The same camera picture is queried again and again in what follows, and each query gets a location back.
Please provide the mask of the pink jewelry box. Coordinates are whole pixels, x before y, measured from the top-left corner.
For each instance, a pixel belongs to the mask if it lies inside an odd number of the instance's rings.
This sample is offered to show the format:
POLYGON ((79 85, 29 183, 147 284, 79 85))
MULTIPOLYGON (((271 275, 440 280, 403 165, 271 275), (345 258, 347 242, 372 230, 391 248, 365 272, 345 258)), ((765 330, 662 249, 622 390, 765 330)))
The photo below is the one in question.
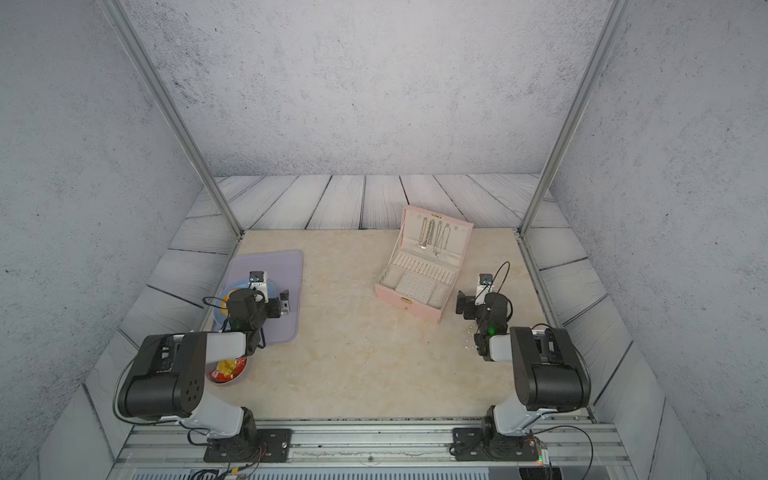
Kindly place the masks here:
POLYGON ((464 220, 406 206, 395 246, 374 286, 376 297, 438 324, 463 266, 473 228, 464 220))

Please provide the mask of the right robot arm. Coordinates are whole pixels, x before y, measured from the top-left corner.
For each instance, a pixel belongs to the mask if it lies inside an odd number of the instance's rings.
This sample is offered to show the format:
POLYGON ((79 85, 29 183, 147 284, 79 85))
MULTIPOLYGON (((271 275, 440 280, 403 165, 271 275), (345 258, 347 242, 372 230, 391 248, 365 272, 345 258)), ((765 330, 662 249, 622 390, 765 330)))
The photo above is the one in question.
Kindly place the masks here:
POLYGON ((460 291, 455 310, 476 323, 473 340, 483 360, 512 365, 514 394, 491 406, 480 427, 479 445, 489 456, 525 451, 535 444, 537 421, 588 405, 591 378, 566 329, 511 327, 511 300, 498 292, 460 291))

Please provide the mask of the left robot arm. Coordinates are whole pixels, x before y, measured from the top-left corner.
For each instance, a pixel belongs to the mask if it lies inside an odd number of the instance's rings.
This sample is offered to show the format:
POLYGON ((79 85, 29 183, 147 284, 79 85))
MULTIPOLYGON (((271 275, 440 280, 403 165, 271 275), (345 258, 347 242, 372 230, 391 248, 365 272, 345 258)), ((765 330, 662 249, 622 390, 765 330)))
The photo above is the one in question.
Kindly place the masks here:
POLYGON ((205 391, 212 366, 246 359, 266 347, 264 325, 290 312, 290 293, 276 297, 254 288, 232 291, 223 301, 220 331, 146 337, 116 385, 114 415, 133 425, 177 423, 206 437, 205 460, 249 459, 263 452, 253 413, 205 391))

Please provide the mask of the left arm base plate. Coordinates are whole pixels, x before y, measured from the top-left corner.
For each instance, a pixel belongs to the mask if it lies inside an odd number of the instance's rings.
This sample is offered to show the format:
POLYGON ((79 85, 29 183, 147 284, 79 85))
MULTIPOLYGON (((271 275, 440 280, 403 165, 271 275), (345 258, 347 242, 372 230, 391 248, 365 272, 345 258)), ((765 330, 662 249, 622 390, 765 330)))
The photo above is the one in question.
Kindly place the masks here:
POLYGON ((227 439, 209 440, 205 463, 285 463, 290 452, 292 429, 257 429, 227 439))

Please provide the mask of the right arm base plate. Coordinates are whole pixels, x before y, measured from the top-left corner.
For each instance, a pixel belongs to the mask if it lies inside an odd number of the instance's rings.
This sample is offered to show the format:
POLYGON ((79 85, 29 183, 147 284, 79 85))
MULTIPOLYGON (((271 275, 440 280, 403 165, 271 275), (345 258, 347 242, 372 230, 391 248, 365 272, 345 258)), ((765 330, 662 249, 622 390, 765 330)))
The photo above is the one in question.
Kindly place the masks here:
POLYGON ((457 461, 539 462, 534 437, 508 437, 481 428, 454 428, 449 454, 457 461))

